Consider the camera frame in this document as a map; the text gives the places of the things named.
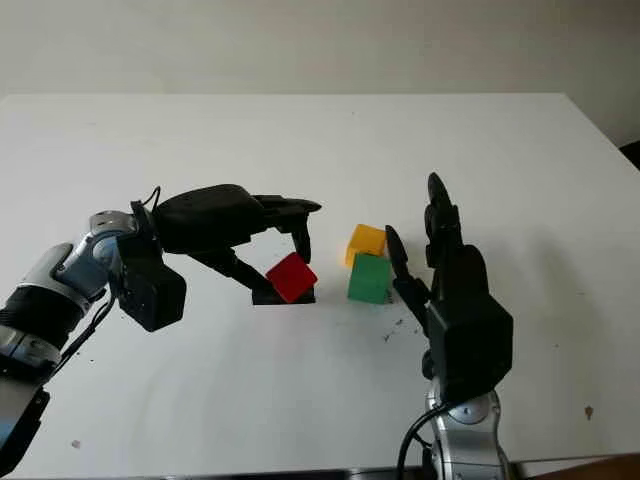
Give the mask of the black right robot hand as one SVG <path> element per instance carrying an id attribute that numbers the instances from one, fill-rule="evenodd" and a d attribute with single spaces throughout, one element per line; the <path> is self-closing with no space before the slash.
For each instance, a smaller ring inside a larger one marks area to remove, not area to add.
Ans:
<path id="1" fill-rule="evenodd" d="M 443 181 L 435 172 L 428 176 L 427 192 L 425 257 L 427 266 L 433 270 L 430 286 L 411 275 L 404 244 L 392 226 L 385 227 L 387 250 L 395 275 L 392 285 L 425 335 L 429 334 L 427 304 L 430 301 L 444 301 L 488 289 L 481 255 L 473 246 L 463 243 L 458 207 L 451 202 Z"/>

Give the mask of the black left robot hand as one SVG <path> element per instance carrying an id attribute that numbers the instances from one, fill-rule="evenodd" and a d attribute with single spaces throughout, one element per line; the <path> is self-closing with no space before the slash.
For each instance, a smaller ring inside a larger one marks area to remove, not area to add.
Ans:
<path id="1" fill-rule="evenodd" d="M 280 195 L 252 195 L 243 187 L 223 184 L 174 196 L 153 209 L 162 249 L 185 254 L 252 292 L 255 305 L 286 300 L 274 285 L 237 257 L 234 248 L 270 228 L 289 234 L 304 264 L 311 260 L 307 221 L 321 205 Z"/>

